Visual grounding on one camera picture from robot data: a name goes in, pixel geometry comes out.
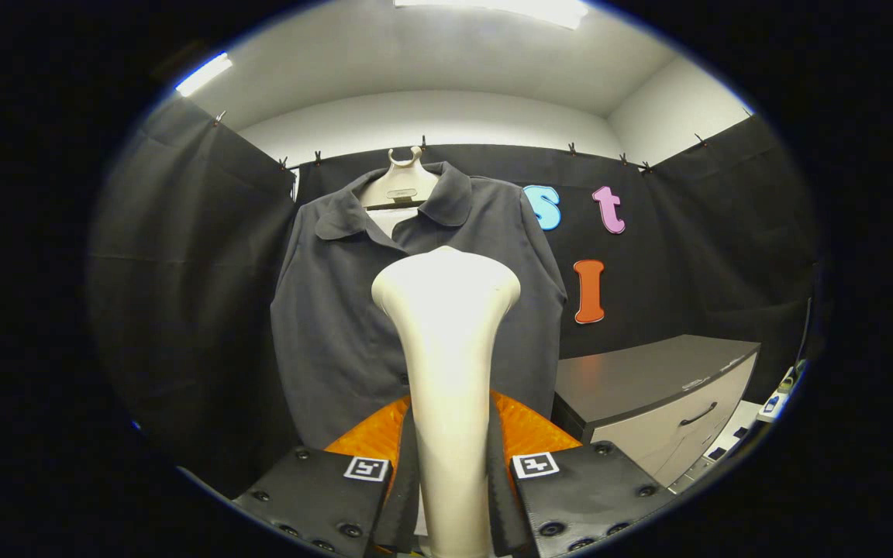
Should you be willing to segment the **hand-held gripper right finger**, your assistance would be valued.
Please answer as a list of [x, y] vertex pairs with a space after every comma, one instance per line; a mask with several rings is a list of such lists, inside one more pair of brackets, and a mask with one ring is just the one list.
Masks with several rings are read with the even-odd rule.
[[494, 551], [568, 557], [658, 518], [676, 495], [611, 442], [581, 443], [491, 393], [487, 501]]

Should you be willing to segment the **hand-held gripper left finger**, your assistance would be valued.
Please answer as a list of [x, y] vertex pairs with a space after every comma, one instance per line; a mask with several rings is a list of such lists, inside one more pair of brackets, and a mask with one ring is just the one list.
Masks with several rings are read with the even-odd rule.
[[410, 398], [387, 404], [325, 449], [291, 449], [233, 505], [326, 557], [411, 552], [419, 472]]

